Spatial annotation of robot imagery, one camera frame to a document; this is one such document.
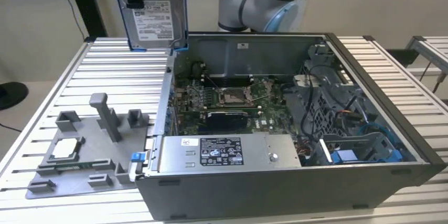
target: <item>black pole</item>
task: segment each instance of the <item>black pole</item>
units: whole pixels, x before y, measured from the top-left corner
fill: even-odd
[[[79,12],[82,13],[90,37],[107,37],[107,31],[102,19],[97,0],[75,0]]]

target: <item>barcode sticker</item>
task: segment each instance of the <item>barcode sticker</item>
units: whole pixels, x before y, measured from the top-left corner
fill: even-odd
[[[183,138],[181,145],[182,146],[198,146],[199,138]]]
[[[250,43],[239,43],[239,44],[237,45],[237,48],[238,48],[238,49],[249,49],[249,48],[250,48]]]
[[[139,40],[174,40],[170,1],[146,1],[146,8],[134,10]]]

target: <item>metal frame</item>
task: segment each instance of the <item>metal frame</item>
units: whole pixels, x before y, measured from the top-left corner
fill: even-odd
[[[415,49],[422,56],[448,73],[448,37],[413,37],[407,49]]]
[[[439,156],[448,162],[448,111],[446,105],[430,90],[417,81],[405,67],[386,52],[377,41],[363,37],[339,37],[349,51],[373,77],[378,86],[390,97],[394,105],[405,114]],[[111,91],[121,88],[115,104],[126,104],[147,109],[158,99],[158,88],[151,85],[163,72],[151,67],[150,62],[163,58],[158,52],[130,53],[127,39],[99,39],[85,44],[75,59],[47,96],[25,132],[22,133],[9,156],[2,161],[7,172],[0,177],[0,219],[22,222],[137,223],[151,222],[153,216],[138,190],[125,190],[94,195],[65,198],[26,200],[23,189],[33,179],[33,169],[47,151],[49,142],[55,134],[54,116],[59,106],[82,109],[83,93],[93,89]],[[13,173],[18,168],[26,172]],[[271,216],[262,218],[199,221],[197,223],[446,223],[448,221],[448,170],[437,175],[419,187],[409,187],[397,192],[378,208],[335,211],[302,215]]]

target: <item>cable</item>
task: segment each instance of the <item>cable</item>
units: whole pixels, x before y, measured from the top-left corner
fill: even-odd
[[[303,132],[303,134],[306,134],[306,136],[309,137],[309,139],[314,142],[318,142],[315,140],[315,137],[313,134],[310,134],[306,130],[305,130],[305,123],[306,123],[306,119],[307,119],[307,115],[310,114],[310,110],[311,110],[311,105],[314,103],[314,82],[311,81],[311,76],[310,76],[310,72],[309,72],[309,80],[310,80],[310,95],[309,95],[309,101],[307,101],[307,107],[306,107],[306,113],[303,114],[302,117],[302,121],[301,121],[301,130]]]
[[[353,111],[350,111],[350,110],[341,110],[341,111],[338,111],[338,112],[335,113],[335,119],[334,119],[334,125],[333,125],[334,128],[337,127],[337,119],[338,119],[338,116],[339,116],[341,114],[345,115],[345,113],[353,113]],[[347,119],[347,118],[342,117],[342,127],[338,127],[338,128],[342,129],[342,130],[345,131],[345,133],[349,135],[349,131],[347,131],[346,123],[345,123],[345,122],[346,122],[346,119]]]
[[[217,85],[215,81],[213,81],[213,79],[209,77],[209,75],[205,74],[205,76],[209,78],[209,80],[210,80],[211,83],[215,85],[215,87],[221,90],[221,87]]]
[[[427,73],[427,71],[429,71],[430,66],[431,66],[431,62],[429,63],[429,66],[427,66],[426,70],[423,71],[423,74],[422,74],[422,76],[421,76],[421,80],[419,80],[419,81],[423,80],[423,77],[426,76],[426,73]]]
[[[365,124],[358,130],[358,135],[363,135],[363,130],[366,129],[366,127],[370,127],[370,126],[377,126],[386,133],[387,138],[390,139],[393,144],[395,144],[395,137],[394,137],[391,131],[386,127],[381,126],[378,123]]]
[[[85,33],[83,33],[83,29],[82,29],[82,27],[79,26],[78,18],[77,18],[77,15],[75,15],[75,9],[74,9],[74,5],[73,5],[73,3],[71,3],[71,0],[67,0],[67,2],[69,2],[69,4],[70,4],[70,7],[71,7],[71,9],[73,9],[73,14],[74,14],[75,23],[77,23],[77,26],[78,26],[79,32],[81,32],[81,33],[82,33],[82,35],[83,35],[83,41],[85,41],[85,40],[86,40],[86,35],[85,35]]]
[[[357,99],[358,99],[358,96],[355,95],[353,99],[350,100],[349,104],[346,105],[345,110],[350,110],[350,107],[353,106]]]
[[[7,128],[7,129],[10,129],[10,130],[14,130],[14,131],[22,132],[22,130],[18,130],[17,128],[14,128],[14,127],[10,127],[10,126],[6,126],[6,125],[3,125],[3,124],[0,124],[0,126],[2,126],[2,127],[5,127],[5,128]]]

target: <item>white wall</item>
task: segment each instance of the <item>white wall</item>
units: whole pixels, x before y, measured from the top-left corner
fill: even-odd
[[[126,36],[117,0],[98,0],[110,36]],[[218,30],[218,0],[187,0],[191,31]]]
[[[414,35],[448,35],[447,0],[309,0],[301,31],[373,35],[403,48]]]
[[[55,80],[83,42],[67,0],[0,0],[0,38],[0,71]]]
[[[117,0],[97,1],[109,35],[126,36]],[[189,14],[191,31],[217,31],[218,0],[189,0]],[[67,0],[0,0],[0,28],[0,81],[58,79],[83,42]]]
[[[386,47],[403,47],[413,35],[448,34],[445,3],[446,0],[309,0],[301,31],[373,35]],[[98,4],[110,36],[125,36],[117,0],[98,0]],[[191,31],[217,30],[218,0],[189,0],[189,22]],[[0,38],[0,81],[3,77],[55,80],[82,44],[67,1],[0,0]]]

